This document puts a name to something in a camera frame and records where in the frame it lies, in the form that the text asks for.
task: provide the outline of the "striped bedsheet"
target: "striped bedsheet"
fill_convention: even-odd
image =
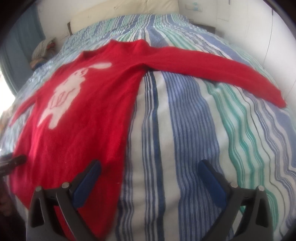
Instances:
[[[179,14],[128,15],[93,24],[67,39],[60,53],[35,71],[16,104],[81,51],[110,39],[145,39],[154,47],[212,53],[247,64],[274,83],[250,55]],[[13,151],[29,114],[30,110],[6,130],[1,155]],[[202,159],[241,187],[265,187],[274,240],[280,240],[296,217],[295,144],[288,108],[279,109],[228,84],[147,72],[134,105],[122,193],[108,240],[201,240],[221,212],[197,175]]]

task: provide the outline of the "bunny graphic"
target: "bunny graphic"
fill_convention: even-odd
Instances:
[[[89,68],[105,69],[111,67],[111,65],[111,63],[98,63]],[[39,126],[49,115],[52,116],[48,128],[54,129],[58,125],[60,118],[69,109],[72,101],[79,94],[80,84],[85,81],[84,76],[89,68],[82,68],[75,71],[64,82],[56,87],[37,126]]]

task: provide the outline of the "wall outlet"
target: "wall outlet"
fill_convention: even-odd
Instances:
[[[185,5],[186,9],[188,10],[193,10],[193,11],[199,11],[202,12],[202,7],[200,5],[198,5],[196,2],[192,3],[192,4],[186,4]]]

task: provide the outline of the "red fabric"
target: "red fabric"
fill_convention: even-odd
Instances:
[[[79,212],[98,238],[106,236],[120,194],[133,105],[149,68],[233,84],[278,107],[286,105],[275,86],[241,63],[175,47],[153,48],[144,40],[112,40],[60,67],[15,113],[12,123],[35,104],[14,151],[26,154],[27,163],[10,176],[13,193],[26,207],[36,186],[72,181],[98,159],[102,174]]]
[[[50,43],[46,49],[49,50],[50,48],[53,48],[53,47],[55,47],[55,42]]]

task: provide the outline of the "white pillow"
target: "white pillow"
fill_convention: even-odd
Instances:
[[[129,14],[179,13],[178,0],[107,0],[71,19],[72,33],[113,17]]]

